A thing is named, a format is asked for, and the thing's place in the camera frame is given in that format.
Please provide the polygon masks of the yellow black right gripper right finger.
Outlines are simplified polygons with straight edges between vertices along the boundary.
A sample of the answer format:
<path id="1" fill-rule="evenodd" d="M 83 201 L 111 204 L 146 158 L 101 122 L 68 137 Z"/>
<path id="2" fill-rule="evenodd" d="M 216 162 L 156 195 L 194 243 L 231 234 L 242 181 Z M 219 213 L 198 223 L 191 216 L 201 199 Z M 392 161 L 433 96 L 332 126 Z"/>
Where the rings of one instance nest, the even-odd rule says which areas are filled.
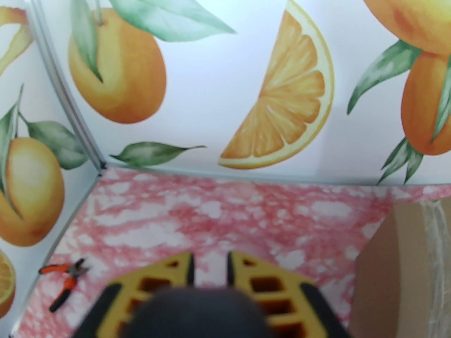
<path id="1" fill-rule="evenodd" d="M 227 283 L 261 308 L 275 337 L 351 337 L 319 288 L 306 276 L 234 250 L 227 255 Z"/>

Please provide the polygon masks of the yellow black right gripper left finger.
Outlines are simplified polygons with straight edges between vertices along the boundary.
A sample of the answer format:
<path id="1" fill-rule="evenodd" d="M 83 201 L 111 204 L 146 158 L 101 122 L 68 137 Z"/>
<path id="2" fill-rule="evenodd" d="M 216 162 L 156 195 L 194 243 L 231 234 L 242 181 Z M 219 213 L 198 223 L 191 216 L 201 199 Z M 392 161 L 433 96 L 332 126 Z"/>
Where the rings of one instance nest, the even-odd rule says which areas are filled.
<path id="1" fill-rule="evenodd" d="M 108 282 L 78 325 L 74 338 L 121 337 L 141 306 L 156 292 L 194 285 L 194 255 L 182 252 Z"/>

